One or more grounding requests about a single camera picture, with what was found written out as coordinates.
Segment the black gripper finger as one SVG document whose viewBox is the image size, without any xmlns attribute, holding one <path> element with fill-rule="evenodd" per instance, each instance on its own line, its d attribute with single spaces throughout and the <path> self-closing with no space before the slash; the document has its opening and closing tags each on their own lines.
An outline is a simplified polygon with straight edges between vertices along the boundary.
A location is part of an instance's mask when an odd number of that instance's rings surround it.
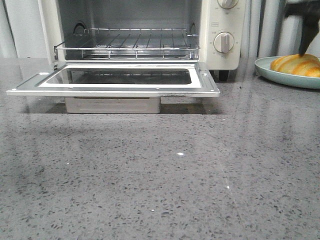
<svg viewBox="0 0 320 240">
<path fill-rule="evenodd" d="M 320 1 L 303 0 L 297 3 L 286 3 L 284 17 L 302 17 L 301 39 L 299 44 L 299 55 L 304 55 L 313 39 L 320 31 Z"/>
</svg>

